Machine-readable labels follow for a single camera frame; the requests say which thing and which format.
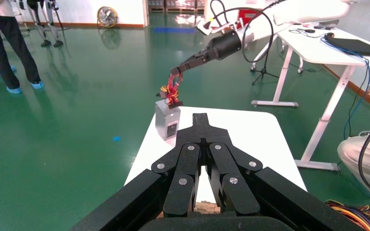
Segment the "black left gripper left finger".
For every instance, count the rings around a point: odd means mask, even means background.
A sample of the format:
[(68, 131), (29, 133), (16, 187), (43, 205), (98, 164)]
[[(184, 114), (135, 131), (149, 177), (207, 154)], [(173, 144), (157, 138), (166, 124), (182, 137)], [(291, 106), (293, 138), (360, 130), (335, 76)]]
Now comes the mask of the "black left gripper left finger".
[(203, 151), (200, 119), (194, 113), (192, 126), (178, 131), (175, 147), (151, 165), (162, 176), (164, 217), (187, 217), (195, 207)]

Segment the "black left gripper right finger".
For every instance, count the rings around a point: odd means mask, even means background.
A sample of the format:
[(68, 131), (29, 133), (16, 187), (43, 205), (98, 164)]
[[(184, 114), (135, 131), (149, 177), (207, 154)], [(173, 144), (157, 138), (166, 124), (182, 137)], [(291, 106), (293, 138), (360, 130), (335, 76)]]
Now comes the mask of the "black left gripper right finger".
[(206, 113), (201, 115), (201, 144), (203, 163), (221, 212), (259, 214), (260, 205), (250, 183), (253, 175), (262, 170), (262, 162), (234, 146), (226, 129), (211, 126)]

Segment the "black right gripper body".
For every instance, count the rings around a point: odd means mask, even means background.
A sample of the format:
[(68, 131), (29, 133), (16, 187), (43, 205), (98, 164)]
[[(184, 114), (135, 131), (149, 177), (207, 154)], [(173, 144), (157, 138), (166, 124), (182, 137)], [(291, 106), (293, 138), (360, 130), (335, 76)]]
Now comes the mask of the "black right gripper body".
[(241, 50), (242, 44), (236, 31), (231, 30), (210, 40), (206, 46), (206, 61), (223, 60)]

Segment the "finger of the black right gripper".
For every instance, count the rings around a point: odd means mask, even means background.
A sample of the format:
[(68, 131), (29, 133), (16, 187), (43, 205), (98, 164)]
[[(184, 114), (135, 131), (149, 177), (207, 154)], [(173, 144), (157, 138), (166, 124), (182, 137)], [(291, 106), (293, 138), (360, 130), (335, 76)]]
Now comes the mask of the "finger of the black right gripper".
[(206, 52), (197, 53), (178, 66), (171, 69), (172, 73), (183, 73), (187, 70), (201, 66), (209, 61), (209, 54)]
[(192, 56), (186, 61), (182, 62), (181, 64), (177, 65), (176, 67), (172, 68), (172, 75), (179, 75), (183, 72), (193, 69), (195, 67), (201, 66), (210, 62), (211, 60), (215, 60), (213, 56)]

